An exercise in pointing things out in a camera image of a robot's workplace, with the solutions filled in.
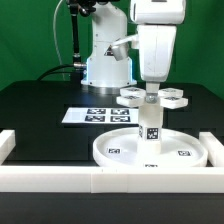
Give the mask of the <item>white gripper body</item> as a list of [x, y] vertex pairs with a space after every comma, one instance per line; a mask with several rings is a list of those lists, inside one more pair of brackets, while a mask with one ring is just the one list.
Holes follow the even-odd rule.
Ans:
[[164, 82], [167, 79], [174, 43], [175, 26], [139, 25], [139, 62], [141, 79], [147, 82]]

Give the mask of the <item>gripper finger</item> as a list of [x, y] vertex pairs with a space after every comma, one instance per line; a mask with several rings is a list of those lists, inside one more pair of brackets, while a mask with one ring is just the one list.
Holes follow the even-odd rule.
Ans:
[[146, 83], [146, 102], [147, 103], [156, 103], [158, 99], [158, 91], [160, 84], [159, 83]]

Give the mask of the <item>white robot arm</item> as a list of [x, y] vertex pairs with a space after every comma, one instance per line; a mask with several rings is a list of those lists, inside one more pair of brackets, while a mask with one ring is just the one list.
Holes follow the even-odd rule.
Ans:
[[115, 94], [136, 84], [132, 78], [130, 48], [139, 52], [140, 76], [146, 82], [146, 100], [158, 98], [167, 79], [177, 26], [184, 21], [186, 0], [131, 0], [125, 15], [112, 0], [97, 0], [92, 16], [93, 49], [81, 84], [99, 94]]

